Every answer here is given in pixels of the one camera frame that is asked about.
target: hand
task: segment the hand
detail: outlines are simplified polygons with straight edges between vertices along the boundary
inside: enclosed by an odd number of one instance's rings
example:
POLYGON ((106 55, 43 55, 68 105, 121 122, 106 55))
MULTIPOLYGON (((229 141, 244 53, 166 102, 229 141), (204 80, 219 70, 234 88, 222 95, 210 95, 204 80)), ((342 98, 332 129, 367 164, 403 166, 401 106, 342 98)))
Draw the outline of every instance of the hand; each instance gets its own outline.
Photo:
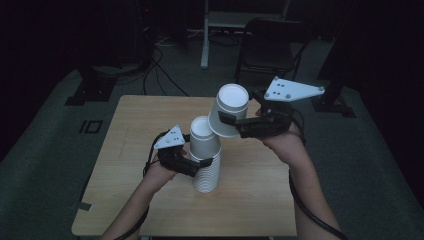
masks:
MULTIPOLYGON (((186 155, 187 152, 182 149, 181 154, 186 155)), ((162 167, 158 160, 159 159, 156 154, 151 161, 146 176, 144 176, 142 180, 143 185, 148 187, 154 193, 158 192, 167 182, 177 175, 177 172, 162 167)))
POLYGON ((258 138, 262 143, 272 149, 278 158, 290 167, 302 166, 309 156, 300 138, 301 130, 292 123, 288 132, 273 137, 258 138))

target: office chair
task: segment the office chair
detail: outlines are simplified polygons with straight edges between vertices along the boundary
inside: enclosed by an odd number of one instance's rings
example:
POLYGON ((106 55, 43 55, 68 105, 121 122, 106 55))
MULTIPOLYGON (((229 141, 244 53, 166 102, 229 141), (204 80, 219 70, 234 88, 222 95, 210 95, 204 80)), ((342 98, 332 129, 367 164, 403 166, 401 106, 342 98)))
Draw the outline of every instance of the office chair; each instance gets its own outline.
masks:
POLYGON ((302 52, 312 40, 310 26, 304 22, 254 18, 243 30, 234 77, 240 72, 273 74, 283 78, 293 71, 295 80, 302 52))

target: chair leg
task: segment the chair leg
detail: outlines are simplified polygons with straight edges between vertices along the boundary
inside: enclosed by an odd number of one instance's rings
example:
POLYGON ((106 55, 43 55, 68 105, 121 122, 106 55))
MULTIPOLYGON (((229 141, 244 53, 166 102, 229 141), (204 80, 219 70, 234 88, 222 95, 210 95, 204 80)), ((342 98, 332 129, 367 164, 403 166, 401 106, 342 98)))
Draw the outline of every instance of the chair leg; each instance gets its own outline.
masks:
POLYGON ((238 56, 238 59, 237 59, 236 70, 234 72, 234 77, 236 79, 236 84, 238 84, 239 79, 240 79, 241 58, 242 58, 242 53, 240 51, 239 56, 238 56))
POLYGON ((297 70, 299 69, 300 60, 302 59, 302 55, 299 55, 299 58, 296 61, 296 66, 294 67, 292 81, 296 81, 297 70))

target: desk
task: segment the desk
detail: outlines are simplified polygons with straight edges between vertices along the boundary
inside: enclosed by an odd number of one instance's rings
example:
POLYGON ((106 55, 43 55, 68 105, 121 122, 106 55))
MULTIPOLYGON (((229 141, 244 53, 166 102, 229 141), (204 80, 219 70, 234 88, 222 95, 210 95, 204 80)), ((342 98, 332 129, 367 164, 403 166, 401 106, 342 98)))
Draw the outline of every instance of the desk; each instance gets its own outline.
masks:
MULTIPOLYGON (((72 232, 101 235, 142 179, 153 139, 176 124, 189 133, 191 121, 207 115, 214 100, 123 96, 82 200, 92 207, 78 210, 72 232)), ((250 102, 248 116, 258 108, 250 102)), ((221 144, 218 186, 200 193, 191 177, 178 174, 155 195, 141 235, 296 235, 287 165, 256 139, 221 138, 221 144)))
POLYGON ((203 49, 200 67, 208 68, 209 65, 209 27, 227 27, 227 28, 244 28, 249 20, 256 17, 284 19, 290 0, 284 1, 281 14, 265 14, 265 13, 241 13, 241 12, 220 12, 209 11, 209 0, 205 0, 204 14, 204 36, 203 49))

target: dark background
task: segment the dark background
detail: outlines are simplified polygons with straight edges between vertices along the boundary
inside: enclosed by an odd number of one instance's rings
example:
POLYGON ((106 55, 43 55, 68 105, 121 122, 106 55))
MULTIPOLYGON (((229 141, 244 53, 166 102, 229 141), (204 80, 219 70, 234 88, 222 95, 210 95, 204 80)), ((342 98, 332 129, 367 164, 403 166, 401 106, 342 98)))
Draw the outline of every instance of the dark background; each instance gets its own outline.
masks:
MULTIPOLYGON (((2 1, 0 160, 76 62, 119 67, 145 61, 158 32, 183 44, 185 29, 203 27, 203 1, 136 2, 2 1), (149 11, 137 13, 134 4, 149 11), (145 26, 152 27, 148 34, 142 31, 145 26)), ((215 10, 263 12, 275 12, 280 4, 211 3, 215 10)), ((323 39, 335 39, 320 78, 360 92, 421 204, 423 13, 423 3, 416 0, 292 0, 288 12, 290 19, 312 23, 323 39)))

